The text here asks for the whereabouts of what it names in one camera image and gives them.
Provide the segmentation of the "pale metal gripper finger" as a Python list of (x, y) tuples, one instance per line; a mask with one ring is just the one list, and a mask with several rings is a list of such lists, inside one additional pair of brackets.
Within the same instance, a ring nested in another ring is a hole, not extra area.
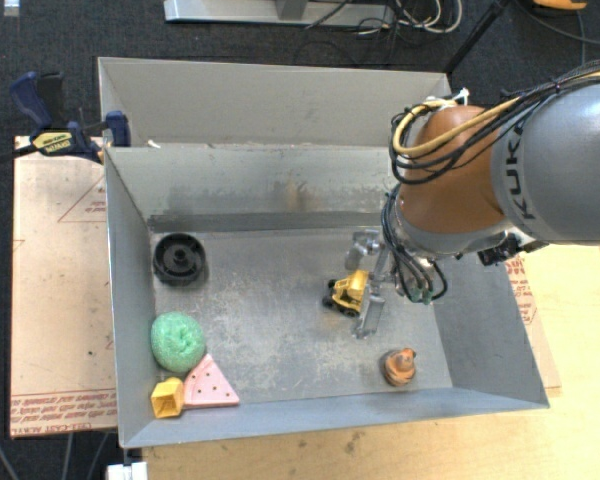
[(374, 269), (383, 268), (383, 244), (379, 238), (379, 231), (366, 229), (356, 231), (352, 235), (352, 245), (345, 256), (345, 269), (358, 270), (361, 261), (367, 256), (377, 256)]
[(380, 295), (365, 295), (362, 301), (362, 312), (354, 328), (354, 337), (367, 339), (378, 329), (386, 299)]

